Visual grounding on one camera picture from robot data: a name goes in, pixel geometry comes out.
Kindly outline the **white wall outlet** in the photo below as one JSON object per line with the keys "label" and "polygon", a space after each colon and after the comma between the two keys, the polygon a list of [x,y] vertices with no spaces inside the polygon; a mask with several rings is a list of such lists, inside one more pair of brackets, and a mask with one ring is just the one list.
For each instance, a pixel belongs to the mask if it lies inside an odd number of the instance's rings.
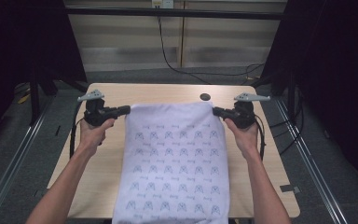
{"label": "white wall outlet", "polygon": [[152,8],[173,9],[174,1],[173,0],[151,0],[151,5],[152,5]]}

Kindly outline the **black horizontal bar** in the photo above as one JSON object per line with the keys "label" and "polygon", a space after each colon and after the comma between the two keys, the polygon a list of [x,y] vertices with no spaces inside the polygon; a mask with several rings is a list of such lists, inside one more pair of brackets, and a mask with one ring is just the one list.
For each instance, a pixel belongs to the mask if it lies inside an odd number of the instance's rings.
{"label": "black horizontal bar", "polygon": [[66,7],[67,14],[104,15],[104,16],[155,16],[177,18],[213,18],[240,20],[281,21],[286,19],[282,13],[219,11],[196,9],[164,9],[164,8],[118,8],[118,7]]}

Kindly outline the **black metal stand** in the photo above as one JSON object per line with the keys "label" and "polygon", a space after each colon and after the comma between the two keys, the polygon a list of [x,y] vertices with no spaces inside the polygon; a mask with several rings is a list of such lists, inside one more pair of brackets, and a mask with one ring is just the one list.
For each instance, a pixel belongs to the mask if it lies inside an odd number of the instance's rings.
{"label": "black metal stand", "polygon": [[296,81],[293,71],[280,72],[272,79],[271,91],[273,95],[281,96],[287,91],[287,112],[290,121],[295,120]]}
{"label": "black metal stand", "polygon": [[32,116],[30,125],[33,126],[41,115],[39,90],[42,90],[47,96],[55,95],[58,91],[53,78],[42,72],[32,71],[30,74],[30,96]]}

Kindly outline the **white printed cloth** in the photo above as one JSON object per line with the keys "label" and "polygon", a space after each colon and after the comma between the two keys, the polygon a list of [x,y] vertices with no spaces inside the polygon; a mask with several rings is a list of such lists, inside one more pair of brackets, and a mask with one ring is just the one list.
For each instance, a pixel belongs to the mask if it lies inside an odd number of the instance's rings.
{"label": "white printed cloth", "polygon": [[228,224],[226,134],[206,102],[133,105],[112,224]]}

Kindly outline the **yellow item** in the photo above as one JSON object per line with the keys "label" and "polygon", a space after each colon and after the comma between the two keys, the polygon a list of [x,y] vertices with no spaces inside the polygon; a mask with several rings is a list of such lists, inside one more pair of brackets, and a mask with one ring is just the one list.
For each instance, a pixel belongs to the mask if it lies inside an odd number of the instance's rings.
{"label": "yellow item", "polygon": [[24,104],[29,98],[31,97],[31,94],[23,94],[22,97],[17,102],[18,105]]}

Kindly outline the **black curtain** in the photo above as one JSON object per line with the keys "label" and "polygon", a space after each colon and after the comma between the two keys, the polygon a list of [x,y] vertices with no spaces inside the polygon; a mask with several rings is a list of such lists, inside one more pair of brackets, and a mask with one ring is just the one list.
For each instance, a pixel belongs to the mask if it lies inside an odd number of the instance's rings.
{"label": "black curtain", "polygon": [[287,0],[263,78],[295,82],[358,171],[358,0]]}
{"label": "black curtain", "polygon": [[0,119],[20,83],[87,80],[63,0],[0,0]]}

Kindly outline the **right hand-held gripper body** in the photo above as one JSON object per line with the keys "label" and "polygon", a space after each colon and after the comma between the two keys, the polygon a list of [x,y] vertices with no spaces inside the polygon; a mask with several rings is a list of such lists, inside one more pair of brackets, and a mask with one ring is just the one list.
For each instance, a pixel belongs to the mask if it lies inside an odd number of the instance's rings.
{"label": "right hand-held gripper body", "polygon": [[270,97],[243,92],[234,100],[234,123],[239,129],[247,129],[255,123],[254,102],[269,101]]}

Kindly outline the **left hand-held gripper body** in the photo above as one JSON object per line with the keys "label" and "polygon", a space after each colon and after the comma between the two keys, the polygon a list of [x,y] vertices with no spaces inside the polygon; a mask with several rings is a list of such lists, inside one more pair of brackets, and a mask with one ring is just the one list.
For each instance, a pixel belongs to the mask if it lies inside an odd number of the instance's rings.
{"label": "left hand-held gripper body", "polygon": [[104,106],[104,95],[94,90],[77,98],[79,103],[86,103],[84,120],[91,126],[101,126],[108,119],[116,119],[117,114],[112,107]]}

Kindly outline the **person's right hand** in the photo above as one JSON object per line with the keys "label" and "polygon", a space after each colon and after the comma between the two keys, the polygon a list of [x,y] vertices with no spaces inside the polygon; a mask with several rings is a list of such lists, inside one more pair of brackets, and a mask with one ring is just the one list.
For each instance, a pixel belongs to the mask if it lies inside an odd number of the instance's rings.
{"label": "person's right hand", "polygon": [[239,129],[233,120],[225,119],[227,127],[232,131],[235,137],[237,147],[242,156],[247,160],[259,160],[260,155],[257,149],[258,128],[254,123],[246,129]]}

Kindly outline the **person's left hand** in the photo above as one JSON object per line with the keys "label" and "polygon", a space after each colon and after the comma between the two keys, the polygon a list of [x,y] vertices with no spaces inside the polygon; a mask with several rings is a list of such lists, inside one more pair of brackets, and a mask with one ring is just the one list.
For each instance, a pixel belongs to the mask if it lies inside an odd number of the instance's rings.
{"label": "person's left hand", "polygon": [[105,132],[114,126],[115,120],[108,119],[101,126],[94,127],[85,120],[80,121],[80,140],[76,149],[77,154],[93,156],[97,147],[105,139]]}

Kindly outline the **metal floor rail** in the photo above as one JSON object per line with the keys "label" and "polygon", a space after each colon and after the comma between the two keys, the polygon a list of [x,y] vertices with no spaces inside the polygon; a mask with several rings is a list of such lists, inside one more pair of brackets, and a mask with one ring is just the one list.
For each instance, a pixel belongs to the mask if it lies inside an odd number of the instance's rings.
{"label": "metal floor rail", "polygon": [[310,177],[318,190],[324,205],[335,224],[349,224],[348,220],[344,216],[344,213],[333,194],[332,190],[328,187],[324,176],[322,175],[315,159],[310,153],[310,149],[305,143],[304,138],[301,136],[300,130],[289,120],[288,108],[283,100],[278,100],[276,105],[280,111],[282,118],[285,120],[286,127],[293,139],[293,143],[296,145],[296,149],[299,152],[302,161],[305,163],[307,170],[310,173]]}
{"label": "metal floor rail", "polygon": [[22,138],[21,144],[19,145],[16,153],[14,154],[14,157],[12,158],[10,164],[0,178],[0,207],[7,196],[7,193],[12,185],[15,176],[21,168],[21,165],[25,160],[26,155],[28,154],[35,138],[37,137],[39,130],[44,123],[46,114],[49,111],[49,108],[53,101],[53,97],[48,98],[42,112],[37,117],[34,124],[28,128],[27,133]]}

